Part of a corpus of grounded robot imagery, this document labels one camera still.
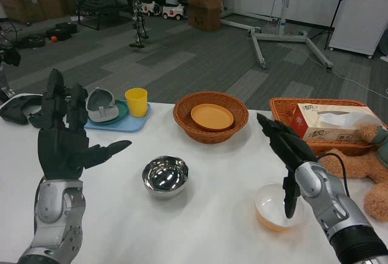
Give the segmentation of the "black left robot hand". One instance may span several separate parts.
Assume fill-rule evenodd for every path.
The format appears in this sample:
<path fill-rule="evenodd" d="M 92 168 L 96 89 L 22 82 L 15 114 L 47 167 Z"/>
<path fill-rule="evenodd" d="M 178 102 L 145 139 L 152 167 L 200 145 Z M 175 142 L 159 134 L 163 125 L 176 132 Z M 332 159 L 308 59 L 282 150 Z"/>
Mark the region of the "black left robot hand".
<path fill-rule="evenodd" d="M 41 110 L 29 117 L 30 123 L 39 129 L 38 158 L 47 180 L 77 180 L 84 169 L 106 162 L 132 143 L 122 140 L 107 147 L 89 146 L 84 129 L 87 97 L 80 84 L 69 89 L 62 73 L 51 70 Z"/>

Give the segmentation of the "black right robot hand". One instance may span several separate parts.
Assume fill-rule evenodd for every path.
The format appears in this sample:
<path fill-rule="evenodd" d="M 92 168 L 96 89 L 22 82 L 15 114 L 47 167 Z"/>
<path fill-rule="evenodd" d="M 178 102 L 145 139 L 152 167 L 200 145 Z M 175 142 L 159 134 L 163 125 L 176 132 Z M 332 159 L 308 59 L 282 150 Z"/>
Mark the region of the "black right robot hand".
<path fill-rule="evenodd" d="M 286 165 L 288 174 L 283 180 L 285 191 L 284 210 L 288 219 L 295 213 L 298 197 L 301 195 L 295 180 L 296 170 L 306 162 L 317 162 L 309 145 L 290 127 L 280 121 L 272 121 L 257 113 L 256 118 L 263 128 L 263 133 L 270 139 L 270 147 Z"/>

